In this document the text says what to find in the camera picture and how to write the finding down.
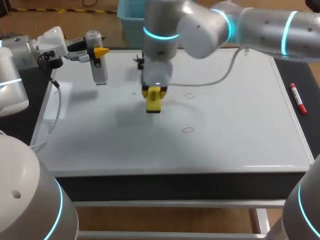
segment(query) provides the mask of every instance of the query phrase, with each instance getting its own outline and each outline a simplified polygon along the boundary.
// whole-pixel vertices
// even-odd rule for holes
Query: wooden floor
[[[197,0],[211,6],[216,0]],[[238,0],[244,7],[307,10],[303,0]],[[99,0],[86,9],[116,10],[118,0]],[[12,0],[15,8],[81,9],[81,0]],[[61,26],[68,39],[98,30],[108,47],[124,47],[123,30],[115,14],[15,12],[0,19],[0,31],[18,32],[35,38],[54,26]],[[310,65],[320,83],[320,67]],[[154,208],[154,207],[78,207],[81,230],[88,231],[159,231],[201,233],[254,233],[249,209]],[[268,209],[270,224],[281,215],[280,209]]]

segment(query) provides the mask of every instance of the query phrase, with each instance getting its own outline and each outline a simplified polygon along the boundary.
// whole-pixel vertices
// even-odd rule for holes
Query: white cylinder
[[[36,154],[0,135],[0,157],[0,239],[75,240],[76,209]]]
[[[0,47],[0,117],[26,109],[29,100],[11,51]]]

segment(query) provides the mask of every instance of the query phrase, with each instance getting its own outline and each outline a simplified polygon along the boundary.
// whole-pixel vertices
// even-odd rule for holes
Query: black cable
[[[95,3],[90,4],[90,5],[86,5],[86,4],[85,4],[85,0],[82,0],[82,6],[84,6],[84,7],[92,7],[92,6],[96,5],[96,4],[98,4],[98,1],[99,1],[99,0],[95,0]]]
[[[38,59],[37,59],[37,63],[39,66],[40,71],[43,73],[43,75],[45,75],[46,77],[49,78],[49,81],[58,89],[60,87],[59,83],[57,82],[57,80],[53,79],[51,76],[47,75],[47,71],[44,70],[40,64],[40,59],[43,57],[43,59],[45,60],[45,62],[48,64],[48,60],[49,60],[49,53],[45,52],[39,55]]]

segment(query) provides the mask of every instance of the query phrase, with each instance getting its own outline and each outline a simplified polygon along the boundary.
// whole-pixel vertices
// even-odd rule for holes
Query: white table
[[[175,83],[206,83],[227,70],[234,49],[203,60],[179,50]],[[229,77],[207,87],[170,86],[160,114],[145,113],[137,51],[106,56],[109,81],[95,86],[90,65],[64,61],[61,120],[37,155],[56,177],[189,173],[305,172],[313,157],[273,58],[241,52]],[[58,108],[48,89],[32,143],[46,137]],[[194,131],[184,133],[183,129]],[[80,206],[281,207],[284,201],[78,202]],[[257,209],[261,234],[266,211]],[[263,235],[81,232],[91,238],[261,239]]]

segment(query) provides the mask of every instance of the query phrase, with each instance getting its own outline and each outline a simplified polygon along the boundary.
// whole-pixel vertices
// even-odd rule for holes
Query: drawn circle
[[[184,95],[187,99],[194,99],[195,98],[195,94],[194,93],[187,93],[186,95]]]
[[[188,134],[188,133],[192,133],[195,129],[193,127],[186,127],[182,130],[183,133]]]

